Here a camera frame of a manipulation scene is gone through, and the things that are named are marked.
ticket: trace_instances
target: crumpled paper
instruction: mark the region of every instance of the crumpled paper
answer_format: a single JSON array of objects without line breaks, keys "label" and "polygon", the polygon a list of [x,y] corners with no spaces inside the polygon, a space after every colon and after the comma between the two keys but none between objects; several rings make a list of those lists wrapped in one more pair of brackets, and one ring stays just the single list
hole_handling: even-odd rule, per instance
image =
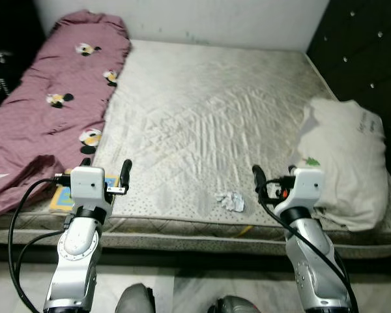
[{"label": "crumpled paper", "polygon": [[229,191],[216,194],[216,200],[228,211],[243,212],[245,206],[245,201],[243,200],[242,195],[238,192]]}]

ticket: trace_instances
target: green sticker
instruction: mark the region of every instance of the green sticker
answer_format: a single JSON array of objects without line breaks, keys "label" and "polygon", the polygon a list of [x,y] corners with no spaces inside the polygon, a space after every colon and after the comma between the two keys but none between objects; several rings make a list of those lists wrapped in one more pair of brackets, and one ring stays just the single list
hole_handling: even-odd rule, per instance
[{"label": "green sticker", "polygon": [[306,161],[306,164],[307,165],[310,165],[310,166],[320,166],[320,163],[319,161],[317,161],[315,158],[310,158],[308,157]]}]

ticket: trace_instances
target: pink blanket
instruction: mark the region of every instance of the pink blanket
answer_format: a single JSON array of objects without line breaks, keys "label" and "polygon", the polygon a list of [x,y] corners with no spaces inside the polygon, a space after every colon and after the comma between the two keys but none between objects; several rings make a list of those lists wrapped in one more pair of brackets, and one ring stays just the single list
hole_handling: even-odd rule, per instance
[{"label": "pink blanket", "polygon": [[15,208],[34,181],[93,157],[129,49],[116,16],[83,10],[55,24],[0,107],[0,214]]}]

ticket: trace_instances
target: mattress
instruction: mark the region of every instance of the mattress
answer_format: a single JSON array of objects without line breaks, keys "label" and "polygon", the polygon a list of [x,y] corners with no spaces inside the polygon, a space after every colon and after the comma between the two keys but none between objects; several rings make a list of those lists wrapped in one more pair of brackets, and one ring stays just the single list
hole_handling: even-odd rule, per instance
[{"label": "mattress", "polygon": [[[285,254],[283,229],[257,203],[252,165],[269,177],[286,167],[302,110],[333,98],[299,52],[215,48],[135,40],[106,112],[93,165],[119,173],[130,158],[127,196],[116,197],[104,246]],[[345,257],[391,255],[391,178],[378,228],[351,233],[321,220]],[[242,213],[215,195],[242,194]],[[27,208],[14,241],[57,230],[48,201]],[[0,216],[0,243],[10,215]],[[54,243],[48,239],[43,243]]]}]

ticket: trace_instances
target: black cable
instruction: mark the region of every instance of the black cable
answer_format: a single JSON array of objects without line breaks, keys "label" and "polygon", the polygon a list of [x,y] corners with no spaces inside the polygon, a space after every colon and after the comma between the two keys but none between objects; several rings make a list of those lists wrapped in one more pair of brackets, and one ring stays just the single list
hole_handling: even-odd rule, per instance
[{"label": "black cable", "polygon": [[19,212],[21,211],[23,205],[26,202],[27,197],[29,197],[30,193],[33,189],[35,189],[36,186],[42,184],[42,183],[53,183],[53,179],[45,178],[41,179],[35,183],[33,183],[26,191],[26,193],[23,195],[22,200],[20,200],[18,208],[15,210],[12,221],[10,222],[10,227],[8,228],[8,239],[7,239],[7,252],[8,252],[8,270],[10,271],[10,277],[12,279],[13,285],[18,292],[19,298],[23,301],[23,303],[28,307],[30,311],[33,313],[40,313],[35,306],[30,302],[30,300],[27,298],[25,292],[22,290],[22,287],[20,286],[20,283],[16,277],[15,268],[13,264],[13,231],[14,231],[14,225],[16,223],[16,219],[19,215]]},{"label": "black cable", "polygon": [[336,249],[334,249],[334,259],[335,259],[336,263],[339,264],[340,269],[343,272],[343,274],[345,275],[345,278],[346,278],[347,282],[350,284],[351,283],[351,279],[349,278],[349,274],[346,271],[346,266],[343,263],[343,260],[341,259],[341,256],[339,255],[339,253],[338,253],[338,251]]},{"label": "black cable", "polygon": [[280,180],[278,178],[270,179],[269,181],[266,181],[265,185],[271,184],[271,183],[279,184]]},{"label": "black cable", "polygon": [[329,266],[334,273],[339,277],[343,285],[345,285],[347,293],[349,294],[349,298],[351,298],[351,304],[353,313],[359,313],[358,309],[358,303],[356,301],[355,294],[353,293],[351,284],[347,281],[347,279],[342,275],[342,273],[338,270],[338,268],[328,259],[326,256],[318,249],[316,248],[311,242],[309,242],[306,238],[304,238],[295,228],[292,228],[290,225],[285,223],[282,219],[280,219],[278,216],[276,216],[268,207],[265,202],[263,202],[263,199],[267,199],[268,197],[265,197],[263,194],[265,192],[266,186],[262,186],[259,189],[259,203],[262,205],[264,210],[271,216],[277,223],[281,224],[286,230],[288,230],[290,233],[292,233],[295,237],[299,238],[303,243],[305,243],[314,253],[316,253],[326,264]]},{"label": "black cable", "polygon": [[45,233],[44,235],[40,235],[32,240],[30,240],[25,246],[24,248],[22,249],[22,251],[20,252],[19,254],[19,258],[18,258],[18,261],[16,263],[16,268],[14,270],[15,274],[16,274],[16,278],[18,280],[18,283],[20,284],[20,267],[22,266],[22,260],[23,260],[23,256],[25,255],[26,253],[26,250],[31,246],[33,245],[35,242],[43,239],[43,238],[47,238],[47,237],[52,237],[52,236],[56,236],[56,235],[60,235],[64,233],[64,230],[60,230],[60,231],[54,231],[52,233]]}]

